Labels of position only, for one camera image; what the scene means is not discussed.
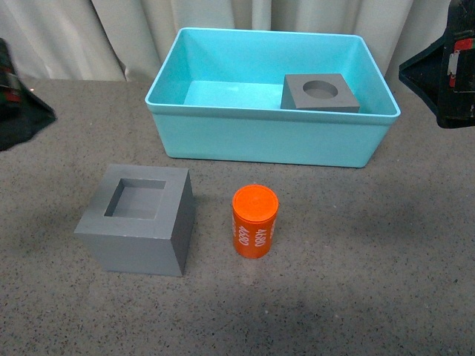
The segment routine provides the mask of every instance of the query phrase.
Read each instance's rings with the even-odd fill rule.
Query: gray square block with circular hole
[[[194,213],[188,169],[109,165],[74,234],[106,271],[181,277]]]
[[[360,105],[341,74],[287,74],[281,109],[358,113]]]

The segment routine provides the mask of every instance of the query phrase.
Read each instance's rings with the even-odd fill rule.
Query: curtain fold
[[[402,88],[399,64],[443,34],[449,2],[0,0],[0,37],[23,76],[150,80],[182,27],[354,33]]]

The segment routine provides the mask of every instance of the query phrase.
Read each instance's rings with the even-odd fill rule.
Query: orange cylinder
[[[236,251],[247,258],[269,252],[279,201],[275,193],[259,184],[246,185],[232,198],[232,233]]]

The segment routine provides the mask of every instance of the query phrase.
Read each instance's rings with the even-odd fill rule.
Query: gray block
[[[107,271],[180,277],[194,212],[188,169],[109,165],[74,234]]]
[[[281,109],[357,113],[359,103],[341,74],[287,74]]]

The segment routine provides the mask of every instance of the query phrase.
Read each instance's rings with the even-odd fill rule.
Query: turquoise plastic bin
[[[282,110],[285,74],[341,73],[359,113]],[[400,110],[359,36],[183,28],[145,98],[174,158],[364,167]]]

